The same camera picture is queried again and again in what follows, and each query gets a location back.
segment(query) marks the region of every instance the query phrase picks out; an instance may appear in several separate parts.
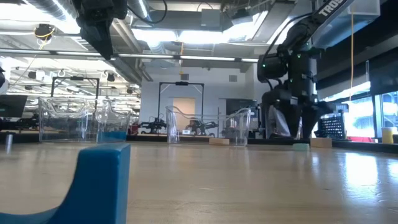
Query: blue block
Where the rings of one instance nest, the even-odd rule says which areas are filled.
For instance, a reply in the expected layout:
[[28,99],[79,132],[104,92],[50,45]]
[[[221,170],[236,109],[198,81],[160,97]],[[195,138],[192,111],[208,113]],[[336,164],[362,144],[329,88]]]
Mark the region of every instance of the blue block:
[[1,224],[126,223],[130,145],[102,144],[79,152],[62,204],[31,215],[0,213]]

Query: wooden block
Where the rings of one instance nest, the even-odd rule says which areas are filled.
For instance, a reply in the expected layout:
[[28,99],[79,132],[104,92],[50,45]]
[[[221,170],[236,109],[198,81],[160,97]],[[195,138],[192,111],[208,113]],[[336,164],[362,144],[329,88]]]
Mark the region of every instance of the wooden block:
[[220,146],[229,146],[229,139],[210,138],[209,144],[220,145]]
[[311,147],[331,149],[331,138],[311,138]]

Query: transparent container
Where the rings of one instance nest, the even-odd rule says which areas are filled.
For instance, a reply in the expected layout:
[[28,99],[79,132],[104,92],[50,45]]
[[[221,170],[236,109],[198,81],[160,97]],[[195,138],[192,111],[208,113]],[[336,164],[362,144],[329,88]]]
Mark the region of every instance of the transparent container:
[[130,117],[110,100],[39,98],[40,142],[125,141]]
[[248,143],[251,110],[243,108],[229,116],[185,114],[166,106],[167,142],[208,144],[209,138],[229,139],[229,145]]

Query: table surface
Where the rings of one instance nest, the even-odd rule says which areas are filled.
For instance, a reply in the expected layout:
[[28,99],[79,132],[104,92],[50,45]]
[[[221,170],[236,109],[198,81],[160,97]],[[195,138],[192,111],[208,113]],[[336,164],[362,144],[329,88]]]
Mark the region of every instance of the table surface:
[[[0,151],[0,211],[58,206],[91,144]],[[128,223],[398,223],[398,157],[132,142]]]

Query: computer monitor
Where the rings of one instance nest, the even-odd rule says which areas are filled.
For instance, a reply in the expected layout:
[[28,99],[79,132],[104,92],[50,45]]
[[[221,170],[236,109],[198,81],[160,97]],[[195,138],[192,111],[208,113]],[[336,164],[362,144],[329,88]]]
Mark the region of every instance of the computer monitor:
[[0,95],[0,117],[22,117],[26,100],[27,96],[24,95]]

